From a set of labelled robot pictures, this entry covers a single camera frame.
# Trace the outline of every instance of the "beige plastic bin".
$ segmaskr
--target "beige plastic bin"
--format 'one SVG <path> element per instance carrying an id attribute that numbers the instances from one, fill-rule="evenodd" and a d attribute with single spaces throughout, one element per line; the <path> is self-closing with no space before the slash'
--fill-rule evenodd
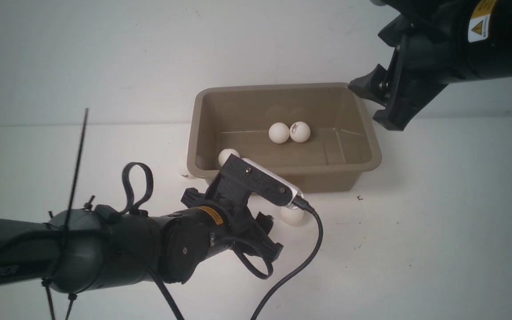
<path id="1" fill-rule="evenodd" d="M 311 137 L 275 144 L 268 129 L 276 122 L 304 121 Z M 235 148 L 298 186 L 303 192 L 351 190 L 363 172 L 382 159 L 362 99 L 346 83 L 212 88 L 195 99 L 187 168 L 211 182 L 219 152 Z"/>

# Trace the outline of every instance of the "black zip tie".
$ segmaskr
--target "black zip tie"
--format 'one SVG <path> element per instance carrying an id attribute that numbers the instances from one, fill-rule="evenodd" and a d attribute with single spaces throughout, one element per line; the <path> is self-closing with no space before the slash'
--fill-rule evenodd
<path id="1" fill-rule="evenodd" d="M 69 316 L 71 316 L 72 305 L 75 303 L 77 297 L 78 296 L 75 293 L 68 294 L 68 299 L 71 302 L 68 304 L 67 317 L 64 320 L 68 320 Z"/>
<path id="2" fill-rule="evenodd" d="M 43 279 L 43 282 L 41 282 L 41 285 L 44 286 L 45 291 L 47 292 L 47 300 L 48 300 L 48 308 L 51 310 L 51 320 L 56 320 L 55 317 L 55 307 L 52 305 L 52 296 L 51 296 L 51 289 L 49 288 L 49 285 L 51 285 L 50 279 Z"/>

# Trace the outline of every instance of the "warning label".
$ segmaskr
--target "warning label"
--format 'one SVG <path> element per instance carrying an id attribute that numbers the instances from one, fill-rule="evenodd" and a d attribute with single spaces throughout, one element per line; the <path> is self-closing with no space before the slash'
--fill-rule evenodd
<path id="1" fill-rule="evenodd" d="M 498 0 L 481 0 L 469 21 L 468 42 L 478 42 L 489 38 L 489 21 Z"/>
<path id="2" fill-rule="evenodd" d="M 224 221 L 222 220 L 222 217 L 219 215 L 218 212 L 216 212 L 215 209 L 213 209 L 211 207 L 207 207 L 206 205 L 202 205 L 200 207 L 197 207 L 197 209 L 201 209 L 204 212 L 209 213 L 209 216 L 211 216 L 211 218 L 213 218 L 213 220 L 215 221 L 215 223 L 217 225 L 221 225 L 221 224 L 224 223 Z"/>

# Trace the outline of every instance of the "black cable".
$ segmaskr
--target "black cable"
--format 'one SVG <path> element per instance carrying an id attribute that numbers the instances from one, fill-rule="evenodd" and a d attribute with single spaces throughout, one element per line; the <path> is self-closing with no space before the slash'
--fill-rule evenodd
<path id="1" fill-rule="evenodd" d="M 80 160 L 82 159 L 82 148 L 84 146 L 84 136 L 86 135 L 87 121 L 88 121 L 88 108 L 86 108 L 84 110 L 84 122 L 82 125 L 82 133 L 80 134 L 79 151 L 76 156 L 75 176 L 72 180 L 71 196 L 68 199 L 67 216 L 64 219 L 64 239 L 63 239 L 63 241 L 66 240 L 66 235 L 68 233 L 68 223 L 71 220 L 72 203 L 75 200 L 76 183 L 78 182 L 78 172 L 80 169 Z"/>
<path id="2" fill-rule="evenodd" d="M 300 196 L 297 196 L 295 199 L 293 199 L 293 204 L 297 205 L 297 207 L 299 207 L 300 209 L 303 209 L 303 210 L 311 213 L 311 215 L 317 221 L 317 228 L 319 229 L 319 235 L 317 236 L 317 243 L 315 244 L 315 248 L 313 249 L 313 251 L 311 252 L 309 257 L 307 257 L 307 259 L 305 259 L 305 261 L 303 261 L 303 263 L 299 267 L 295 268 L 295 270 L 290 272 L 287 276 L 283 277 L 283 279 L 278 281 L 278 283 L 275 286 L 273 286 L 272 289 L 270 289 L 270 291 L 268 291 L 268 293 L 266 293 L 264 298 L 262 298 L 262 301 L 260 302 L 260 304 L 258 304 L 258 307 L 254 311 L 254 314 L 252 314 L 252 318 L 250 318 L 250 320 L 256 320 L 256 318 L 258 318 L 258 314 L 260 314 L 260 312 L 262 311 L 262 308 L 264 308 L 264 305 L 266 304 L 266 302 L 268 302 L 270 297 L 283 284 L 288 282 L 291 278 L 293 278 L 295 275 L 297 275 L 297 273 L 299 273 L 305 267 L 307 267 L 307 265 L 313 260 L 313 258 L 315 258 L 315 255 L 317 255 L 317 253 L 319 252 L 319 247 L 321 247 L 321 242 L 323 241 L 323 224 L 321 223 L 321 219 L 319 218 L 319 215 L 317 214 L 317 212 L 315 212 L 315 209 L 313 209 L 313 207 L 311 207 L 311 205 L 309 205 L 309 203 L 307 201 L 305 201 L 303 198 L 301 198 Z"/>
<path id="3" fill-rule="evenodd" d="M 132 188 L 132 183 L 130 182 L 130 171 L 132 168 L 134 168 L 134 166 L 139 166 L 142 168 L 144 174 L 146 175 L 146 192 L 143 198 L 136 203 L 134 203 L 134 189 Z M 148 201 L 153 194 L 153 173 L 146 164 L 141 162 L 130 162 L 129 164 L 126 164 L 122 170 L 122 185 L 126 191 L 126 207 L 124 210 L 120 211 L 120 214 L 124 214 L 126 212 L 135 214 L 140 208 L 140 205 Z"/>
<path id="4" fill-rule="evenodd" d="M 70 300 L 70 302 L 68 303 L 67 316 L 65 317 L 64 320 L 68 320 L 68 318 L 71 316 L 72 305 L 75 303 L 77 297 L 78 296 L 75 293 L 68 294 L 68 299 Z"/>
<path id="5" fill-rule="evenodd" d="M 242 244 L 245 244 L 245 245 L 251 247 L 252 249 L 254 249 L 254 251 L 256 251 L 256 253 L 258 253 L 258 255 L 260 255 L 260 257 L 262 258 L 262 260 L 266 264 L 266 269 L 268 270 L 268 274 L 267 275 L 262 273 L 256 267 L 254 267 L 254 265 L 248 260 L 248 258 L 246 258 L 244 253 L 241 253 L 240 251 L 238 251 L 238 249 L 236 249 L 235 247 L 232 247 L 232 250 L 236 254 L 236 257 L 238 257 L 238 259 L 240 259 L 242 264 L 244 264 L 244 266 L 250 272 L 252 272 L 253 275 L 257 276 L 258 278 L 266 280 L 266 279 L 270 278 L 272 276 L 272 274 L 274 273 L 274 267 L 272 266 L 272 263 L 270 263 L 269 261 L 266 261 L 264 259 L 264 254 L 262 253 L 260 248 L 257 245 L 255 245 L 252 241 L 249 241 L 249 240 L 246 240 L 246 239 L 242 239 L 242 238 L 236 237 L 236 236 L 229 236 L 229 237 L 222 237 L 222 238 L 220 238 L 219 242 L 242 243 Z"/>
<path id="6" fill-rule="evenodd" d="M 169 290 L 167 290 L 167 287 L 165 286 L 165 283 L 161 280 L 161 278 L 158 276 L 157 272 L 154 271 L 154 269 L 151 269 L 151 267 L 145 263 L 145 261 L 139 259 L 132 253 L 130 250 L 126 249 L 121 243 L 116 243 L 116 245 L 122 249 L 126 253 L 126 255 L 130 256 L 134 261 L 139 263 L 142 268 L 145 269 L 146 272 L 148 272 L 148 275 L 150 275 L 151 279 L 155 282 L 161 293 L 163 294 L 163 297 L 167 301 L 167 304 L 169 305 L 169 308 L 171 308 L 171 311 L 173 311 L 173 315 L 177 320 L 185 320 L 183 318 L 183 314 L 181 314 L 181 311 L 179 311 L 179 307 L 175 303 L 175 300 L 173 300 L 173 297 L 171 296 L 171 293 L 169 293 Z"/>
<path id="7" fill-rule="evenodd" d="M 51 312 L 51 320 L 55 320 L 55 307 L 52 304 L 52 296 L 51 296 L 51 289 L 49 289 L 49 285 L 51 285 L 50 279 L 44 279 L 41 285 L 44 286 L 45 292 L 47 293 L 47 302 L 48 302 L 48 308 Z"/>

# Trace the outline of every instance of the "ping pong ball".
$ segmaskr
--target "ping pong ball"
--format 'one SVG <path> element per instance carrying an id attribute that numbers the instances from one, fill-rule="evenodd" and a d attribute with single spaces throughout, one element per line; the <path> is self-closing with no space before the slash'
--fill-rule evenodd
<path id="1" fill-rule="evenodd" d="M 280 208 L 280 218 L 282 221 L 289 225 L 298 225 L 303 220 L 304 211 L 300 208 L 295 207 L 289 209 L 286 207 Z"/>
<path id="2" fill-rule="evenodd" d="M 275 144 L 283 144 L 290 138 L 290 128 L 282 122 L 278 122 L 270 127 L 268 136 Z"/>
<path id="3" fill-rule="evenodd" d="M 295 142 L 305 142 L 307 139 L 309 139 L 309 136 L 311 136 L 311 129 L 307 123 L 303 121 L 297 121 L 296 123 L 292 124 L 290 128 L 290 136 Z"/>
<path id="4" fill-rule="evenodd" d="M 224 163 L 226 162 L 226 160 L 228 160 L 228 157 L 231 154 L 234 154 L 235 156 L 240 158 L 240 154 L 238 153 L 238 151 L 234 150 L 233 148 L 226 148 L 219 153 L 219 164 L 221 166 L 224 166 Z"/>

